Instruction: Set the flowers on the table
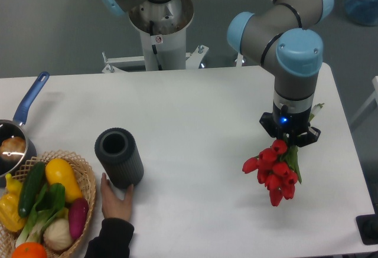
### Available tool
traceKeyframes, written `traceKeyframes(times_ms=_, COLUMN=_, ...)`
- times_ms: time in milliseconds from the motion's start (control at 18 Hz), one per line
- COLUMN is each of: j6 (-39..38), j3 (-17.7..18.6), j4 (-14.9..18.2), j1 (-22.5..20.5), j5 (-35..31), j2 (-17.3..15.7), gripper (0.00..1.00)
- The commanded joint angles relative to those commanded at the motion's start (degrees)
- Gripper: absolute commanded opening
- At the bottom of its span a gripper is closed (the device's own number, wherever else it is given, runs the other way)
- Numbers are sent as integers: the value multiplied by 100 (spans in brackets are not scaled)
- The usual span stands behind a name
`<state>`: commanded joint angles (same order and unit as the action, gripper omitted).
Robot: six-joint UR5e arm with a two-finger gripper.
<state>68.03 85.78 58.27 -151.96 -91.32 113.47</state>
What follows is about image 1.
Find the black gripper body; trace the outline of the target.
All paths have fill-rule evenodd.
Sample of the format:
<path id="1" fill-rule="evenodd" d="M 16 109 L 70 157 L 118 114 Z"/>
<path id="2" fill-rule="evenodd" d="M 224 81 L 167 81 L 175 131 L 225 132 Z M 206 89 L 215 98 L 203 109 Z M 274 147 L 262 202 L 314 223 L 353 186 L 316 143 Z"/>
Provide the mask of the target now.
<path id="1" fill-rule="evenodd" d="M 311 109 L 299 113 L 289 112 L 289 107 L 273 105 L 272 113 L 264 112 L 259 122 L 270 137 L 285 140 L 289 147 L 304 147 L 315 143 L 321 131 L 310 125 Z"/>

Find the black sleeved forearm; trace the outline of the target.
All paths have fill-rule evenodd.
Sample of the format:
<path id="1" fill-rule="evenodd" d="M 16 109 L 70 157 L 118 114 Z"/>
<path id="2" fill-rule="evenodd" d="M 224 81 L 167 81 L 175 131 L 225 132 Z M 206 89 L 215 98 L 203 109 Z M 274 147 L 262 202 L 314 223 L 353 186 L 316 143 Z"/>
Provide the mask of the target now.
<path id="1" fill-rule="evenodd" d="M 89 241 L 84 257 L 128 258 L 134 226 L 120 218 L 105 218 L 97 237 Z"/>

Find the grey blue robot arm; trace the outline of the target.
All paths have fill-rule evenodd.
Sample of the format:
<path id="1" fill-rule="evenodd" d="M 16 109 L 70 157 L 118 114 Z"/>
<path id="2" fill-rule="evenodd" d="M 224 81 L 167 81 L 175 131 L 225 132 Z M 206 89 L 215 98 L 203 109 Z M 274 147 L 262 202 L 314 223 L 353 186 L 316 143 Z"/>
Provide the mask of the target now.
<path id="1" fill-rule="evenodd" d="M 323 42 L 311 27 L 333 9 L 334 0 L 271 0 L 263 15 L 242 12 L 231 21 L 227 42 L 275 78 L 273 109 L 260 123 L 267 133 L 303 147 L 320 131 L 310 111 Z M 191 0 L 102 0 L 111 13 L 127 14 L 139 31 L 148 71 L 186 68 L 186 29 L 194 16 Z"/>

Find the person's bare hand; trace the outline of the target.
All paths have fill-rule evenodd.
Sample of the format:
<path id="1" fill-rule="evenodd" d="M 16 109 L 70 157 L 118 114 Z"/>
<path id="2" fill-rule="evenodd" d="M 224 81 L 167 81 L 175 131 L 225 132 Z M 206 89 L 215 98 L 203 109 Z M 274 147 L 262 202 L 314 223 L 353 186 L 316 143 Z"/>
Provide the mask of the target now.
<path id="1" fill-rule="evenodd" d="M 129 221 L 132 215 L 134 185 L 128 186 L 123 199 L 120 199 L 113 192 L 110 186 L 110 180 L 105 173 L 102 174 L 100 182 L 100 191 L 102 195 L 102 213 L 104 218 L 118 218 Z"/>

